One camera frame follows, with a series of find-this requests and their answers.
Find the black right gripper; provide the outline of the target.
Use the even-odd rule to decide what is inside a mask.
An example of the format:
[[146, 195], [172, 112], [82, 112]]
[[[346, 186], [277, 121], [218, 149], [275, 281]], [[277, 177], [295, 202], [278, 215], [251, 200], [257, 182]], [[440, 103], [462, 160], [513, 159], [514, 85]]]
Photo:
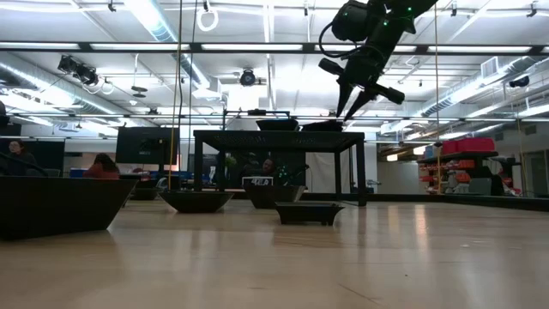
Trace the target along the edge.
[[318, 66], [337, 76], [336, 81], [339, 85], [337, 117], [342, 114], [356, 87], [361, 88], [361, 91], [349, 107], [344, 117], [345, 121], [379, 95], [397, 105], [403, 103], [405, 100], [403, 92], [378, 83], [398, 42], [398, 39], [367, 39], [364, 44], [356, 45], [352, 50], [335, 53], [327, 51], [321, 39], [318, 41], [318, 48], [325, 56]]

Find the small black square plate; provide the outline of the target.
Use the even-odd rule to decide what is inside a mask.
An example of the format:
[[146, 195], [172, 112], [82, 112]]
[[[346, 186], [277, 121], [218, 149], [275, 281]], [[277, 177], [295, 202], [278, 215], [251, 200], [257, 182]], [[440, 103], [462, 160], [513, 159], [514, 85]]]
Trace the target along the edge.
[[297, 202], [277, 203], [275, 209], [283, 225], [299, 222], [319, 222], [323, 226], [332, 226], [335, 217], [344, 207], [338, 203]]

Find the white board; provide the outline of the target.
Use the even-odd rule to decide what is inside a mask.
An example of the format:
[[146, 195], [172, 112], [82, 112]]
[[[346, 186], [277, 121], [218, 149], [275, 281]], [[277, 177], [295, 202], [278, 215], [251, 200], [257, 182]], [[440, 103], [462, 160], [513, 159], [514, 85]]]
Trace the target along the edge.
[[[353, 150], [340, 153], [341, 192], [350, 193], [355, 182], [356, 166]], [[335, 155], [332, 153], [306, 153], [305, 185], [312, 193], [335, 193]]]

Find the black perforated metal rack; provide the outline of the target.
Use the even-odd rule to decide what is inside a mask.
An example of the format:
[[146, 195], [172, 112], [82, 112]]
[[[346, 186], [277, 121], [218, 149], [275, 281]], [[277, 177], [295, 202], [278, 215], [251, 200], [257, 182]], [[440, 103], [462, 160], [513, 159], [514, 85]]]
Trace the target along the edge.
[[[356, 201], [367, 204], [365, 178], [365, 135], [361, 132], [277, 131], [277, 130], [196, 130], [194, 136], [194, 190], [202, 190], [203, 145], [226, 152], [260, 150], [275, 152], [331, 153], [335, 160], [335, 193], [313, 193], [317, 200]], [[357, 191], [341, 192], [341, 152], [356, 148]]]

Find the thin black metal stand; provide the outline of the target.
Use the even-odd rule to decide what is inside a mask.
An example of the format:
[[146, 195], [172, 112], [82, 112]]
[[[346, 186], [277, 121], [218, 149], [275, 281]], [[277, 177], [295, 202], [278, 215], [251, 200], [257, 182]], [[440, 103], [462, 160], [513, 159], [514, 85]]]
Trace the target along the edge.
[[222, 130], [259, 130], [259, 120], [289, 119], [288, 111], [269, 111], [263, 109], [252, 110], [224, 110], [222, 114]]

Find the black storage shelf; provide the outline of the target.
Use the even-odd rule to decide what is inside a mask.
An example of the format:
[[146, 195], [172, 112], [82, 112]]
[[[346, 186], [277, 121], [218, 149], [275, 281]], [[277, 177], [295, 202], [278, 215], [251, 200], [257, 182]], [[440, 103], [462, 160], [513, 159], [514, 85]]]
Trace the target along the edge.
[[431, 195], [518, 197], [513, 156], [493, 152], [442, 154], [443, 142], [428, 146], [420, 156], [419, 182]]

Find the white sign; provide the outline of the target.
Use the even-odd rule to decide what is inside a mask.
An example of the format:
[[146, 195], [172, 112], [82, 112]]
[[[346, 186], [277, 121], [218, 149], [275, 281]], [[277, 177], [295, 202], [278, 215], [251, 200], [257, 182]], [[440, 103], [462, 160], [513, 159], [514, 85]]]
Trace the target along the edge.
[[247, 176], [242, 178], [241, 184], [243, 187], [246, 187], [249, 185], [257, 185], [257, 186], [273, 185], [274, 178], [270, 176]]

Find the red storage bin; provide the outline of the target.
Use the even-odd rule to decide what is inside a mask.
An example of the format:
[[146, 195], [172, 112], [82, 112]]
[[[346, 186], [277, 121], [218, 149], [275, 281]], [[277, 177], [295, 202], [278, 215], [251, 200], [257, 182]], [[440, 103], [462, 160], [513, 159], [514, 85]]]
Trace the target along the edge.
[[472, 152], [493, 152], [495, 143], [490, 137], [468, 137], [443, 142], [442, 154], [452, 155]]

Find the black monitor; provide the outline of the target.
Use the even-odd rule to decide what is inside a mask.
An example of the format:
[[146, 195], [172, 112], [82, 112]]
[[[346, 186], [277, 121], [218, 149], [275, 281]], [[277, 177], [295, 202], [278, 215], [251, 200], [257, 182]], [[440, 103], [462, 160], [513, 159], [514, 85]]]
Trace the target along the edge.
[[64, 140], [29, 140], [24, 143], [27, 151], [34, 156], [39, 167], [63, 171]]
[[115, 160], [124, 164], [175, 165], [179, 132], [172, 128], [121, 127]]

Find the black ceiling spotlight cluster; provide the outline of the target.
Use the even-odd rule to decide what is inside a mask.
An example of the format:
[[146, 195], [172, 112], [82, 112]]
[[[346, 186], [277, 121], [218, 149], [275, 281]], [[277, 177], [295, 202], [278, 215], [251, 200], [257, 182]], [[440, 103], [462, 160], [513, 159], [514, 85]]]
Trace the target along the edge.
[[99, 76], [94, 67], [78, 62], [71, 56], [62, 55], [57, 69], [65, 75], [73, 76], [86, 86], [96, 86], [99, 82]]

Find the silver ceiling duct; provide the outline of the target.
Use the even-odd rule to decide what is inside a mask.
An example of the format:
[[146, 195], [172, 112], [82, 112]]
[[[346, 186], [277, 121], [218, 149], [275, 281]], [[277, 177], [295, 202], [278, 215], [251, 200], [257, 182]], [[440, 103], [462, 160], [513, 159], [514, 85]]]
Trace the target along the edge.
[[430, 117], [485, 92], [489, 87], [511, 82], [549, 67], [549, 56], [492, 57], [480, 65], [480, 72], [425, 102], [415, 117]]
[[33, 91], [49, 94], [60, 94], [62, 102], [68, 98], [88, 104], [107, 114], [126, 114], [128, 111], [108, 100], [91, 94], [83, 86], [69, 82], [64, 77], [55, 76], [37, 65], [31, 64], [9, 52], [0, 51], [0, 73], [14, 77], [19, 84], [16, 88], [28, 88]]
[[[123, 1], [124, 6], [157, 42], [178, 44], [178, 30], [169, 22], [157, 0]], [[190, 79], [191, 94], [194, 98], [221, 100], [222, 93], [212, 89], [210, 78], [191, 60], [191, 54], [184, 53], [183, 47], [176, 47], [172, 57], [178, 62], [181, 73]]]

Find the black metal table frame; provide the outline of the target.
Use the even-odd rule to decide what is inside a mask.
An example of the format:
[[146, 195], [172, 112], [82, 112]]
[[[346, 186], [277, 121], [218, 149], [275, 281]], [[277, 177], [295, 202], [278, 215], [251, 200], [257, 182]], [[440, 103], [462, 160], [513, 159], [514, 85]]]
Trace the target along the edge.
[[[131, 198], [133, 200], [149, 201], [160, 197], [160, 189], [136, 189]], [[245, 190], [229, 191], [231, 199], [248, 199]], [[317, 200], [311, 197], [313, 193], [302, 194], [298, 202], [356, 202], [341, 200]], [[549, 213], [549, 198], [530, 197], [492, 197], [475, 195], [419, 195], [419, 194], [375, 194], [367, 193], [367, 202], [398, 202], [398, 203], [455, 203], [473, 206], [484, 206], [501, 209], [531, 210]]]

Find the black ceiling light rail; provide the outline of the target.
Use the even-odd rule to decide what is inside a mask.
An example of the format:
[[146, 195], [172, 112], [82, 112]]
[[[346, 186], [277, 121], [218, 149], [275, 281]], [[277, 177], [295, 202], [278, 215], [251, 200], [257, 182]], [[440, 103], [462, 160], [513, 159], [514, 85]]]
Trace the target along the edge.
[[[325, 43], [105, 43], [0, 41], [0, 52], [68, 53], [343, 53], [353, 44]], [[430, 56], [549, 56], [549, 45], [397, 45], [395, 55]]]

